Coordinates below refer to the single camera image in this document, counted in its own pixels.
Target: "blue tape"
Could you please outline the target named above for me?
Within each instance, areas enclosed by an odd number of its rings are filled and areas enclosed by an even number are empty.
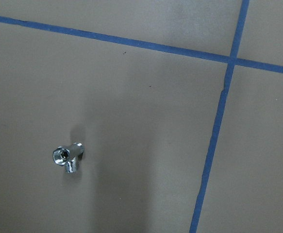
[[[243,66],[243,67],[250,67],[255,69],[263,69],[268,71],[273,71],[277,73],[283,74],[283,66],[263,63],[263,62],[255,62],[246,59],[237,59],[236,65]]]
[[[245,25],[248,6],[249,6],[249,0],[243,0],[241,8],[240,8],[237,27],[236,27],[235,34],[234,34],[230,58],[228,60],[228,66],[227,66],[227,70],[226,70],[225,77],[224,77],[224,88],[220,95],[216,118],[215,118],[215,122],[213,126],[213,132],[212,132],[212,136],[211,136],[208,151],[207,151],[204,170],[203,170],[203,174],[201,178],[200,191],[197,196],[196,203],[195,203],[195,208],[194,208],[192,222],[191,222],[190,231],[189,231],[190,233],[196,233],[197,228],[198,228],[198,224],[200,220],[200,213],[201,213],[201,209],[203,206],[207,183],[209,180],[209,174],[210,174],[210,170],[211,170],[211,166],[213,163],[213,158],[214,158],[214,154],[216,150],[219,131],[220,131],[220,127],[221,127],[221,123],[223,119],[223,113],[225,109],[225,104],[226,104],[226,100],[228,97],[228,93],[229,93],[229,89],[230,89],[230,85],[232,81],[232,76],[233,76],[233,71],[234,71],[234,67],[236,64],[236,60],[237,60],[236,57],[238,54],[239,45],[240,45],[240,41],[241,41],[241,37],[242,37],[244,25]]]
[[[196,58],[201,58],[201,59],[206,59],[206,60],[211,60],[211,61],[216,61],[216,62],[227,63],[229,59],[228,56],[223,56],[223,55],[218,55],[218,54],[213,54],[213,53],[208,53],[208,52],[183,49],[183,48],[167,46],[167,45],[160,45],[160,44],[155,44],[151,42],[127,39],[123,37],[105,35],[105,34],[100,34],[100,33],[86,32],[86,31],[81,31],[77,29],[53,26],[53,25],[43,24],[43,23],[22,21],[22,20],[12,19],[8,17],[0,16],[0,22],[45,30],[49,32],[56,32],[56,33],[80,36],[80,37],[85,37],[85,38],[101,40],[101,41],[108,41],[112,43],[134,46],[134,47],[139,47],[139,48],[144,48],[144,49],[149,49],[149,50],[173,53],[173,54],[178,54],[178,55],[183,55],[183,56],[188,56],[188,57],[196,57]]]

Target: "silver metal connector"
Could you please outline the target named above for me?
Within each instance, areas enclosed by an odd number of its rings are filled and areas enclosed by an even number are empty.
[[[60,146],[53,152],[53,160],[59,166],[65,166],[67,173],[76,172],[79,169],[79,158],[84,152],[81,143],[73,143],[71,146]]]

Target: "gray floor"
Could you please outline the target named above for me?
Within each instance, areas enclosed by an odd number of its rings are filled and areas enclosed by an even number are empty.
[[[0,0],[0,16],[229,55],[240,5]],[[283,65],[283,1],[250,1],[238,57]],[[0,23],[0,232],[188,232],[226,67]],[[65,174],[51,154],[75,141]],[[235,67],[198,232],[283,232],[283,74]]]

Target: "concrete floor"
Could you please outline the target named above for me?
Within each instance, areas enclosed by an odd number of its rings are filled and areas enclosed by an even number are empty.
[[[177,47],[0,22],[0,232],[188,232],[241,4],[0,0],[0,17]],[[283,1],[250,1],[238,58],[283,66]],[[234,68],[191,233],[283,232],[283,68],[260,67]],[[52,151],[76,141],[65,174]]]

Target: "metal pipe fitting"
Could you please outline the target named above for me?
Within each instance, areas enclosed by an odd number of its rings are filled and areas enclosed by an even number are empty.
[[[71,146],[60,146],[53,152],[53,160],[59,166],[65,166],[67,173],[76,172],[79,168],[79,158],[84,152],[81,143],[73,143]]]

